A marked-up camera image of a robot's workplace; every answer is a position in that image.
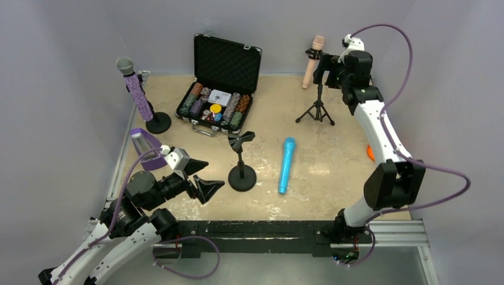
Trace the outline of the pink microphone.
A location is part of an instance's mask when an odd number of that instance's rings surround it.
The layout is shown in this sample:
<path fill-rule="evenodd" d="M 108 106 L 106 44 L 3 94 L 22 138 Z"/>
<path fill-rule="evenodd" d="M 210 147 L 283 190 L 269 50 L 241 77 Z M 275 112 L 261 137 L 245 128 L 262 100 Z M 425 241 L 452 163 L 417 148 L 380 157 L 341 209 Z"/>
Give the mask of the pink microphone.
<path fill-rule="evenodd" d="M 301 87 L 307 89 L 313 80 L 313 72 L 318 61 L 321 59 L 323 54 L 323 47 L 325 45 L 325 38 L 323 36 L 316 36 L 312 42 L 311 48 L 305 51 L 308 57 L 308 64 L 305 70 L 304 78 Z"/>

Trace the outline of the black tripod shock-mount stand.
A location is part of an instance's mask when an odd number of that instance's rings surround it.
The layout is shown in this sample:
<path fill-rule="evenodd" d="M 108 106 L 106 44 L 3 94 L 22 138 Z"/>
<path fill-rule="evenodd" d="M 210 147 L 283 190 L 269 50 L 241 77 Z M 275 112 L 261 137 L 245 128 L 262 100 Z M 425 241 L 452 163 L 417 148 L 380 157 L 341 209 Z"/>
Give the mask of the black tripod shock-mount stand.
<path fill-rule="evenodd" d="M 317 86 L 317 100 L 309 107 L 301 116 L 296 118 L 295 122 L 299 123 L 305 115 L 309 115 L 314 121 L 323 122 L 324 118 L 328 118 L 330 124 L 332 126 L 335 125 L 335 121 L 330 117 L 326 108 L 324 107 L 324 103 L 322 102 L 322 93 L 323 93 L 323 83 Z"/>

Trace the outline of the black round-base clip stand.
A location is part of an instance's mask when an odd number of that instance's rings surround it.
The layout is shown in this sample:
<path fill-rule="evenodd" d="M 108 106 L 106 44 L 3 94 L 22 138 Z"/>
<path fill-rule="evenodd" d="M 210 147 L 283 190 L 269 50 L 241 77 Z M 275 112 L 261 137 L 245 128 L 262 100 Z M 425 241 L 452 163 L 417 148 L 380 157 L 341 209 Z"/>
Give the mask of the black round-base clip stand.
<path fill-rule="evenodd" d="M 150 76 L 150 71 L 140 71 L 137 75 L 143 87 L 143 84 L 147 81 L 147 78 Z M 166 132 L 171 126 L 172 121 L 170 116 L 164 112 L 156 112 L 151 102 L 149 100 L 148 102 L 153 112 L 153 119 L 151 121 L 145 122 L 147 130 L 152 134 L 162 134 Z"/>

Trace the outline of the blue microphone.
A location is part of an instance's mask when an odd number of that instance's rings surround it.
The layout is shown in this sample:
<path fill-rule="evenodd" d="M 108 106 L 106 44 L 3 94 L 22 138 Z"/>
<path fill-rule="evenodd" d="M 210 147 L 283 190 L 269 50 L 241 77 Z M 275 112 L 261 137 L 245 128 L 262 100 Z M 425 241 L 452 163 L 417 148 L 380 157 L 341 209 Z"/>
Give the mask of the blue microphone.
<path fill-rule="evenodd" d="M 281 174 L 279 178 L 279 187 L 278 187 L 278 192 L 281 195 L 285 195 L 288 188 L 289 174 L 291 170 L 292 158 L 294 155 L 295 147 L 296 142 L 294 138 L 288 137 L 285 139 L 285 142 L 283 144 Z"/>

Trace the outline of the purple glitter microphone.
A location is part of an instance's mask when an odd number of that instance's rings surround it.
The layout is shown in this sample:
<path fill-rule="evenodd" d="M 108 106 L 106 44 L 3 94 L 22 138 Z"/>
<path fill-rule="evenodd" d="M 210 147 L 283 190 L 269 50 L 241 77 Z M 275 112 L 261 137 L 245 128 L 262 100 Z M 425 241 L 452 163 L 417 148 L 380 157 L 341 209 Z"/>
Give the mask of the purple glitter microphone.
<path fill-rule="evenodd" d="M 149 106 L 139 77 L 134 70 L 132 60 L 126 56 L 120 57 L 116 60 L 116 67 L 123 75 L 127 90 L 131 94 L 142 119 L 145 122 L 151 121 L 153 119 L 153 112 Z"/>

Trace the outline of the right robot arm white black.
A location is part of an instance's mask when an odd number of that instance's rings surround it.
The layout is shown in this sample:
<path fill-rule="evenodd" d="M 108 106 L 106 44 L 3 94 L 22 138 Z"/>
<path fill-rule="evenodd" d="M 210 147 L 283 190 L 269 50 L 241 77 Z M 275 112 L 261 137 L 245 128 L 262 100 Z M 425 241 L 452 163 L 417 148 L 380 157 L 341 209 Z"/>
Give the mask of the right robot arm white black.
<path fill-rule="evenodd" d="M 363 186 L 363 197 L 341 210 L 338 231 L 361 229 L 373 215 L 415 202 L 425 175 L 419 161 L 403 148 L 383 110 L 380 90 L 371 83 L 373 57 L 353 50 L 344 56 L 324 53 L 314 72 L 314 82 L 340 89 L 342 100 L 362 127 L 374 155 L 375 170 Z"/>

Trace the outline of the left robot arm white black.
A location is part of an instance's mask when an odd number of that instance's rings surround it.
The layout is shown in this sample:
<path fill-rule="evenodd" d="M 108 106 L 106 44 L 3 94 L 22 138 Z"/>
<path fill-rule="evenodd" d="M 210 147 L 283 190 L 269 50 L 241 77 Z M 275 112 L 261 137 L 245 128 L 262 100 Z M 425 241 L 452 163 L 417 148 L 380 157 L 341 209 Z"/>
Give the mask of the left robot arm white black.
<path fill-rule="evenodd" d="M 180 250 L 181 242 L 198 239 L 195 234 L 184 236 L 173 214 L 159 206 L 183 193 L 205 204 L 225 183 L 196 175 L 208 165 L 206 161 L 191 159 L 179 151 L 161 158 L 172 173 L 161 180 L 148 171 L 130 173 L 118 198 L 101 212 L 78 249 L 58 267 L 39 273 L 41 284 L 103 284 L 146 248 L 168 242 Z"/>

